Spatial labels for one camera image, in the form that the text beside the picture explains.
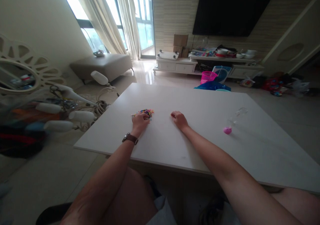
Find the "hand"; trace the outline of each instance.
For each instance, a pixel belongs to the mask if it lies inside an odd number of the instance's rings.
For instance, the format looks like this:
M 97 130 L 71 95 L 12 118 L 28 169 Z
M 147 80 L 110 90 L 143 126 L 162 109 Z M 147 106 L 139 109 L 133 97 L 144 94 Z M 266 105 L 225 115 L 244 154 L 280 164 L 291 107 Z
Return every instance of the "hand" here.
M 132 131 L 131 131 L 131 135 L 135 136 L 135 137 L 140 137 L 141 133 L 146 129 L 146 127 L 148 126 L 148 124 L 150 123 L 148 118 L 149 115 L 145 114 L 145 113 L 138 113 L 136 114 L 133 118 L 132 118 Z
M 180 111 L 173 111 L 171 113 L 171 117 L 173 118 L 174 123 L 181 131 L 187 127 L 189 127 L 188 122 Z

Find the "gray ottoman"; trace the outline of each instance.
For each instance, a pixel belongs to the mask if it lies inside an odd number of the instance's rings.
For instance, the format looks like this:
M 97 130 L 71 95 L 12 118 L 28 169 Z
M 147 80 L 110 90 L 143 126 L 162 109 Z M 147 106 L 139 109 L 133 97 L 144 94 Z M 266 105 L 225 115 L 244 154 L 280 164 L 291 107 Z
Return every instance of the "gray ottoman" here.
M 82 81 L 92 80 L 90 74 L 96 70 L 111 82 L 127 70 L 132 69 L 132 62 L 129 55 L 105 54 L 104 57 L 99 58 L 92 55 L 71 63 L 70 68 Z

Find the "cabinet drawer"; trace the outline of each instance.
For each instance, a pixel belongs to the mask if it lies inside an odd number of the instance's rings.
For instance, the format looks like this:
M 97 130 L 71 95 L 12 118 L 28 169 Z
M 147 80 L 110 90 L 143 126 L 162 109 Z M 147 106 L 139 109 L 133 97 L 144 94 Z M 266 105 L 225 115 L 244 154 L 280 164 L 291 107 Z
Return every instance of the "cabinet drawer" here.
M 176 70 L 176 64 L 175 63 L 166 63 L 166 62 L 158 62 L 158 67 L 161 70 Z
M 176 64 L 176 71 L 191 73 L 194 65 Z
M 252 69 L 238 69 L 235 68 L 234 71 L 232 72 L 231 76 L 236 76 L 236 77 L 252 77 L 258 72 L 258 70 L 252 70 Z

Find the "striped wallpaper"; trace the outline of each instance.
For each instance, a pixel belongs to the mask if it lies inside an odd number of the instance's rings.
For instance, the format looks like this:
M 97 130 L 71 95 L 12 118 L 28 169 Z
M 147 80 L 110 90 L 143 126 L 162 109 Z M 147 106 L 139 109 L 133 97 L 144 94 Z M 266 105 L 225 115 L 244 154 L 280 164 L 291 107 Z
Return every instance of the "striped wallpaper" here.
M 257 50 L 263 59 L 311 0 L 271 0 L 249 37 L 210 36 L 209 46 Z M 189 34 L 188 47 L 204 36 L 192 35 L 199 0 L 153 0 L 156 52 L 173 50 L 174 34 Z

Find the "white tv cabinet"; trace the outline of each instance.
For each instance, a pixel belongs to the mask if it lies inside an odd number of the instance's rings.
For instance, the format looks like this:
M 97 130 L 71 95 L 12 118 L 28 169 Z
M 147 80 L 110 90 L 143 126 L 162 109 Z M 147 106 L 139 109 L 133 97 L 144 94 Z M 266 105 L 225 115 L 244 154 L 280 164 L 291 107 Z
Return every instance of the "white tv cabinet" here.
M 247 78 L 247 76 L 252 77 L 256 75 L 259 71 L 262 71 L 264 69 L 264 67 L 261 65 L 248 66 L 248 64 L 253 63 L 254 60 L 237 59 L 237 58 L 220 59 L 217 57 L 190 56 L 190 59 L 188 58 L 179 58 L 177 60 L 157 59 L 158 67 L 155 67 L 153 69 L 153 73 L 154 75 L 156 75 L 157 71 L 162 71 L 162 72 L 172 72 L 172 73 L 179 73 L 179 74 L 201 75 L 200 71 L 195 71 L 197 60 L 193 59 L 194 57 L 199 60 L 233 62 L 232 70 L 230 71 L 228 78 L 245 79 Z

